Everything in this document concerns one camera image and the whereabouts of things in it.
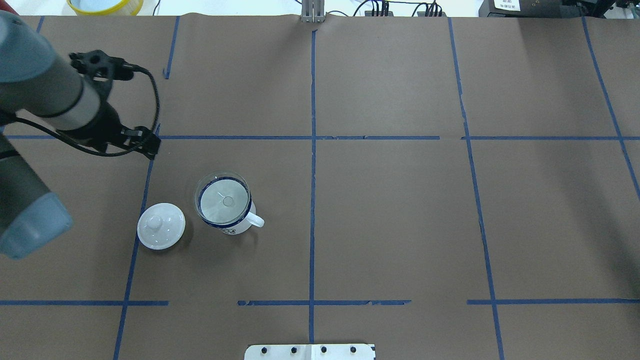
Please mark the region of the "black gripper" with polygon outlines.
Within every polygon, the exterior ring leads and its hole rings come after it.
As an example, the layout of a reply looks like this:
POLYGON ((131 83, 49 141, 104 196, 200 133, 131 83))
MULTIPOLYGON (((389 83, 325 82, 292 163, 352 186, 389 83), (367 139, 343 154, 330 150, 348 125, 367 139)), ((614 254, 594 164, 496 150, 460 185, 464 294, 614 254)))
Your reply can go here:
POLYGON ((118 113, 108 102, 100 103, 98 112, 89 123, 78 129, 58 130, 57 133, 98 153, 107 153, 109 146, 114 146, 142 154, 150 161, 155 160, 162 143, 160 137, 145 126, 133 129, 123 126, 118 113))

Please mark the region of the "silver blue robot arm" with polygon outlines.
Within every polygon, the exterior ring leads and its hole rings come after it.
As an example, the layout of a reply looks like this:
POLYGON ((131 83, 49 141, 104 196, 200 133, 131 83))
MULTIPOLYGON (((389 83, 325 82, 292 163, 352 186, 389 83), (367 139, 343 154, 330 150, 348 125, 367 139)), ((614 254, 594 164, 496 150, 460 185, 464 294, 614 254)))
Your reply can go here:
MULTIPOLYGON (((20 16, 0 16, 1 126, 25 125, 85 154, 118 158, 139 153, 153 160, 160 94, 152 73, 102 50, 72 52, 65 60, 50 41, 20 16), (116 81, 135 74, 151 83, 155 109, 150 127, 121 123, 109 103, 116 81)), ((1 136, 1 234, 3 256, 20 260, 70 230, 73 218, 59 196, 1 136)))

